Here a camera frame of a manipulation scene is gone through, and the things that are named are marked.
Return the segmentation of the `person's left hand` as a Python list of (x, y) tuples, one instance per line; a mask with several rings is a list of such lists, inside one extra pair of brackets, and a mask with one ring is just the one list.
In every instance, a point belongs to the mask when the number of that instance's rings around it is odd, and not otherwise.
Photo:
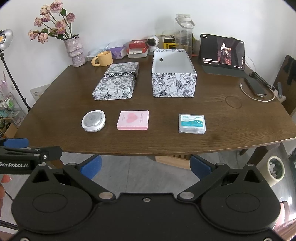
[(3, 177), (1, 178), (1, 184), (0, 184), (0, 217), (3, 214), (2, 209), (3, 209), (3, 205), (4, 205), (4, 197), (8, 196), (8, 198), (10, 198), (11, 201), (14, 200), (13, 197), (11, 197), (11, 195), (8, 192), (6, 192), (6, 190), (5, 190), (4, 186), (3, 186), (4, 183), (9, 183), (10, 180), (11, 180), (11, 177), (9, 175), (7, 175), (7, 174), (4, 174)]

